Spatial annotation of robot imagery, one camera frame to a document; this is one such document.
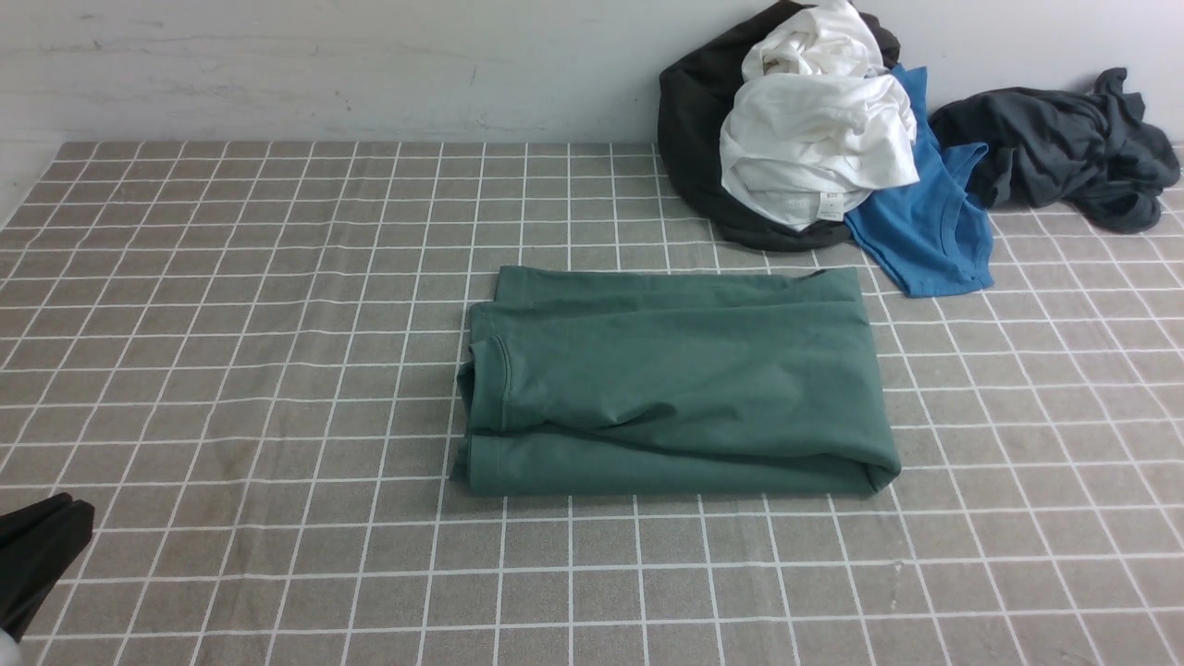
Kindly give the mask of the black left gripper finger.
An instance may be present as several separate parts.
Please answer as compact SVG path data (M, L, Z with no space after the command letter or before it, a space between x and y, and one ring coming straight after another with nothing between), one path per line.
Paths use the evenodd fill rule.
M94 539L94 506L63 492L1 517L1 628L20 642Z

